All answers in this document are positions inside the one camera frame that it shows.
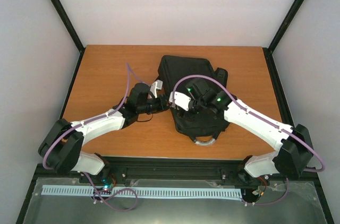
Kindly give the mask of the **black student backpack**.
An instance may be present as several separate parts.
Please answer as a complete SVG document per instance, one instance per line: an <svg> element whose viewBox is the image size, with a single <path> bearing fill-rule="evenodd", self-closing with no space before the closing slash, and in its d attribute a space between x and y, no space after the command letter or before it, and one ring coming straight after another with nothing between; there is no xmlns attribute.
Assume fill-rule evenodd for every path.
<svg viewBox="0 0 340 224"><path fill-rule="evenodd" d="M225 103L227 94L214 82L187 78L189 75L204 75L225 87L228 71L220 67L213 69L210 61L204 58L171 55L163 56L158 68L158 79L163 82L168 97L172 91L177 91L193 101L188 111L171 107L175 129L196 145L210 146L229 125L223 118L223 112L218 109L220 103Z"/></svg>

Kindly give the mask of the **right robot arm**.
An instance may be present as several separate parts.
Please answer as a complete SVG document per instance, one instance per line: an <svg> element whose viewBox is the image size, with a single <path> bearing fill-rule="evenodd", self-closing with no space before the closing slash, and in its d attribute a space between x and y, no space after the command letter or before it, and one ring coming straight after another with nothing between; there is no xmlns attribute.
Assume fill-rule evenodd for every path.
<svg viewBox="0 0 340 224"><path fill-rule="evenodd" d="M191 99L184 106L185 110L206 109L251 132L273 148L271 153L245 159L243 169L251 177L281 174L289 179L298 179L303 172L313 171L308 163L316 153L305 126L291 126L269 118L204 75L191 76L186 89Z"/></svg>

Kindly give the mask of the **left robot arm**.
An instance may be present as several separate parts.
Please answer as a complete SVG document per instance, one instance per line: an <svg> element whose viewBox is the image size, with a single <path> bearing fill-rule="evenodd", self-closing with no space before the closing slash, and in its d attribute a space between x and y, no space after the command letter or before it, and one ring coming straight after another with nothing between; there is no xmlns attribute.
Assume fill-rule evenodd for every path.
<svg viewBox="0 0 340 224"><path fill-rule="evenodd" d="M157 93L162 87L161 80L152 85L137 83L129 96L103 114L75 122L63 118L56 121L38 149L43 167L61 175L76 171L91 174L99 183L108 181L111 170L103 158L83 152L82 147L97 137L132 125L141 114L168 110L168 97Z"/></svg>

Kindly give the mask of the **black mounting rail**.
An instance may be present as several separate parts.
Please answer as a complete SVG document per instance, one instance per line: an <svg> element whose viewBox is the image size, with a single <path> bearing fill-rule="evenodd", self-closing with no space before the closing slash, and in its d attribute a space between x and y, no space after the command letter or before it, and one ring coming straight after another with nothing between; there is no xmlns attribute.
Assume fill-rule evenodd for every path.
<svg viewBox="0 0 340 224"><path fill-rule="evenodd" d="M193 180L250 188L268 185L264 176L251 178L241 170L240 160L105 157L104 168L90 175L96 185L132 186L134 180Z"/></svg>

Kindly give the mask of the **left black frame post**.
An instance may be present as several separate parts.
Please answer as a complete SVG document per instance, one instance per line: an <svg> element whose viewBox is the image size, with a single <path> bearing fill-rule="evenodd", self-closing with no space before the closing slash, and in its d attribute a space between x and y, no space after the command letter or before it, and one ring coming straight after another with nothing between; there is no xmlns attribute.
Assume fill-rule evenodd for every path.
<svg viewBox="0 0 340 224"><path fill-rule="evenodd" d="M67 32L69 33L75 47L77 48L80 55L82 55L85 51L85 47L83 46L64 6L60 0L50 0L55 11L57 12L59 18L63 22Z"/></svg>

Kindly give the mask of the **black frame post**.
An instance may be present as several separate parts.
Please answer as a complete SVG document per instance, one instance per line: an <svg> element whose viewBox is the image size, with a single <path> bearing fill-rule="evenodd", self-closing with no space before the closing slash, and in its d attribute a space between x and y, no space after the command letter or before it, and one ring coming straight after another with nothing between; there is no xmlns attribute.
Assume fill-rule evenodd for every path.
<svg viewBox="0 0 340 224"><path fill-rule="evenodd" d="M75 47L77 48L80 55L82 55L85 51L85 47L83 46L64 6L60 0L50 0L55 11L57 12L59 18L63 22L67 32L69 33Z"/></svg>
<svg viewBox="0 0 340 224"><path fill-rule="evenodd" d="M268 47L272 55L305 0L294 0Z"/></svg>

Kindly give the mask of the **right black frame post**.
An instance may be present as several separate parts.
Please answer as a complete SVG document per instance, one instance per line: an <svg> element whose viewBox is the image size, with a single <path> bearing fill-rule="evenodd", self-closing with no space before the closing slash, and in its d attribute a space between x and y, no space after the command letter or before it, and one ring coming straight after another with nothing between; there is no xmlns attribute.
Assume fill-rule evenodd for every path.
<svg viewBox="0 0 340 224"><path fill-rule="evenodd" d="M268 47L272 55L305 0L294 0Z"/></svg>

